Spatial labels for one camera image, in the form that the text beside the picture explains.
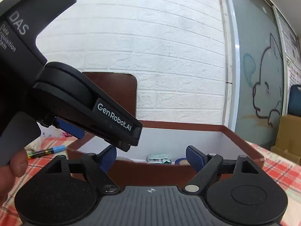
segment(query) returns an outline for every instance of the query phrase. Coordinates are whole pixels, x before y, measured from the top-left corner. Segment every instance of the finger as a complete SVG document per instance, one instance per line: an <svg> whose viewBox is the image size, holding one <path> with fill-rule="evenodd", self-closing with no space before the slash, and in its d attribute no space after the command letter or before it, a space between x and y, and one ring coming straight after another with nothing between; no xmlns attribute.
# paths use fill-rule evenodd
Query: finger
<svg viewBox="0 0 301 226"><path fill-rule="evenodd" d="M15 184L16 177L9 166L0 167L0 196L7 195Z"/></svg>
<svg viewBox="0 0 301 226"><path fill-rule="evenodd" d="M0 206L2 206L3 203L7 200L7 197L8 197L8 195L0 196Z"/></svg>
<svg viewBox="0 0 301 226"><path fill-rule="evenodd" d="M28 157L25 149L20 150L11 158L10 168L15 176L23 176L26 172L27 166Z"/></svg>

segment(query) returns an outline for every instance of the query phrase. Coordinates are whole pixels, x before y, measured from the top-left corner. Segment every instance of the red checkered fabric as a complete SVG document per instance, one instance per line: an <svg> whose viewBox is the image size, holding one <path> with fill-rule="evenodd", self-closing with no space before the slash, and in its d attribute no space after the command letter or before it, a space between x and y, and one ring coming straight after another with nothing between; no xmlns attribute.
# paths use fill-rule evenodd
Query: red checkered fabric
<svg viewBox="0 0 301 226"><path fill-rule="evenodd" d="M42 144L42 149L53 146L68 146L76 138L48 138ZM301 226L301 166L280 157L258 145L251 144L265 158L263 170L271 176L286 192L288 206L282 218L282 226ZM14 196L19 188L34 176L43 166L45 166L54 155L47 155L41 158L29 160L26 174L18 178L12 191L8 195L7 201L0 209L1 226L19 226L22 224L14 206Z"/></svg>
<svg viewBox="0 0 301 226"><path fill-rule="evenodd" d="M250 145L265 158L263 170L286 192L288 206L282 226L301 226L301 166L256 144Z"/></svg>

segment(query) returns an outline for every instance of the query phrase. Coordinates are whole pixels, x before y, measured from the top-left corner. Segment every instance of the ribbed gray surface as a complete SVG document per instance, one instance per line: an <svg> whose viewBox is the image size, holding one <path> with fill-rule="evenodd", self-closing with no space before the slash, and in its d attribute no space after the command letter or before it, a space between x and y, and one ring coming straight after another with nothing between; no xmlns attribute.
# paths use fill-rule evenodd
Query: ribbed gray surface
<svg viewBox="0 0 301 226"><path fill-rule="evenodd" d="M198 196L185 195L176 186L127 186L118 195L105 196L86 218L72 226L227 226L215 218Z"/></svg>

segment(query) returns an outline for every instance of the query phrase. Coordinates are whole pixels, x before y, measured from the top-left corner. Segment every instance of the open box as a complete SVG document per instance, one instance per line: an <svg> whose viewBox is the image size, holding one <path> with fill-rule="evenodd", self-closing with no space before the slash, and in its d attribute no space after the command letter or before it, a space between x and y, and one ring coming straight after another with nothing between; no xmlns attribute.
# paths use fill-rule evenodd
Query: open box
<svg viewBox="0 0 301 226"><path fill-rule="evenodd" d="M147 164L145 161L148 155L162 153L167 154L173 162L178 158L185 158L188 145L193 145L205 154L219 154L224 159L236 160L239 155L248 155L257 165L263 166L263 156L225 126L141 122L143 130L138 146L131 147L128 152L117 149L117 156L133 161L117 159L108 172L119 187L125 185L183 187L196 174L191 166ZM102 139L87 134L83 139L76 140L68 146L68 157L78 159L82 153L97 154L107 145L108 143Z"/></svg>

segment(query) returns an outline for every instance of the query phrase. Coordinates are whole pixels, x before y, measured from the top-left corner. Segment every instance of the cardboard box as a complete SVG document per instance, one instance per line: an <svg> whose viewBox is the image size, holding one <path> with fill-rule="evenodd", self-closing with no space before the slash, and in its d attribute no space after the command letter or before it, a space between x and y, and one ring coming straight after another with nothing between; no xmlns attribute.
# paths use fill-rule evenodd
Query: cardboard box
<svg viewBox="0 0 301 226"><path fill-rule="evenodd" d="M275 146L271 151L301 164L301 117L286 115L280 117Z"/></svg>
<svg viewBox="0 0 301 226"><path fill-rule="evenodd" d="M277 148L276 146L271 147L271 151L277 155L280 155L296 164L301 164L301 156L297 156L288 152L288 150L282 150Z"/></svg>

